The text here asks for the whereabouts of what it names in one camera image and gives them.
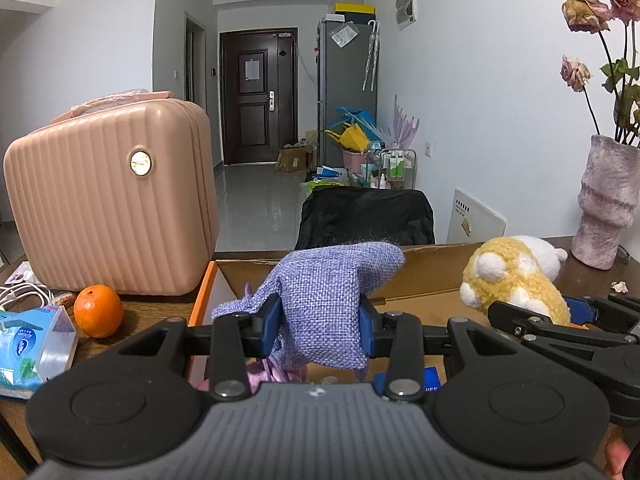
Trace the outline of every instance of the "vase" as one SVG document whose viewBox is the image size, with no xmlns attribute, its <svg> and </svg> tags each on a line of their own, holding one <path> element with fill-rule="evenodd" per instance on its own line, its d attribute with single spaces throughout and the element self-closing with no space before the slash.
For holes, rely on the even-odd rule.
<svg viewBox="0 0 640 480">
<path fill-rule="evenodd" d="M 640 149 L 610 137 L 591 137 L 587 169 L 582 176 L 578 204 L 580 227 L 571 252 L 595 269 L 613 266 L 620 232 L 633 223 L 640 194 Z"/>
</svg>

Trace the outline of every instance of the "tile floor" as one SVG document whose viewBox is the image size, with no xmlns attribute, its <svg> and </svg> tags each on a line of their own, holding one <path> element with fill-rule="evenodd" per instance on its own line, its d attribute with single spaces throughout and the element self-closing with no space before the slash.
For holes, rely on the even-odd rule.
<svg viewBox="0 0 640 480">
<path fill-rule="evenodd" d="M 300 189 L 304 177 L 303 172 L 277 173 L 273 164 L 216 168 L 216 251 L 293 249 L 305 200 Z M 24 254 L 15 224 L 0 229 L 0 250 L 10 262 Z"/>
</svg>

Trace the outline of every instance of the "orange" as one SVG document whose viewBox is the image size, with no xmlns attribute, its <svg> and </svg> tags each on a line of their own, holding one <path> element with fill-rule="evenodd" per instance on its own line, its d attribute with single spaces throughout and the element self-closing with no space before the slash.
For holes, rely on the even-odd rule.
<svg viewBox="0 0 640 480">
<path fill-rule="evenodd" d="M 74 317 L 89 337 L 113 335 L 122 324 L 124 309 L 116 292 L 106 285 L 88 286 L 76 298 Z"/>
</svg>

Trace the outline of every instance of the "pink suitcase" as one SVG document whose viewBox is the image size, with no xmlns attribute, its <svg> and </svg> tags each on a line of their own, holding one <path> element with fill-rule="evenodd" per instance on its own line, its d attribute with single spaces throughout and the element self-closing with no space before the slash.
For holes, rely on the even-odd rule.
<svg viewBox="0 0 640 480">
<path fill-rule="evenodd" d="M 211 132 L 202 108 L 172 97 L 108 96 L 9 146 L 20 240 L 50 288 L 176 296 L 198 285 L 218 238 Z"/>
</svg>

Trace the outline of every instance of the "gray refrigerator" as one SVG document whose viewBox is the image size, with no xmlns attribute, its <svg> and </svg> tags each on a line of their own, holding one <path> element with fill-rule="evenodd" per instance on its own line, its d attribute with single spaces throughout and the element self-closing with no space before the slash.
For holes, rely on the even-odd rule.
<svg viewBox="0 0 640 480">
<path fill-rule="evenodd" d="M 367 88 L 362 91 L 372 27 L 355 25 L 358 35 L 340 48 L 332 35 L 343 25 L 325 20 L 318 24 L 318 161 L 319 165 L 332 168 L 344 167 L 340 146 L 324 132 L 343 115 L 335 109 L 340 106 L 359 108 L 377 118 L 378 82 L 372 92 L 369 75 Z"/>
</svg>

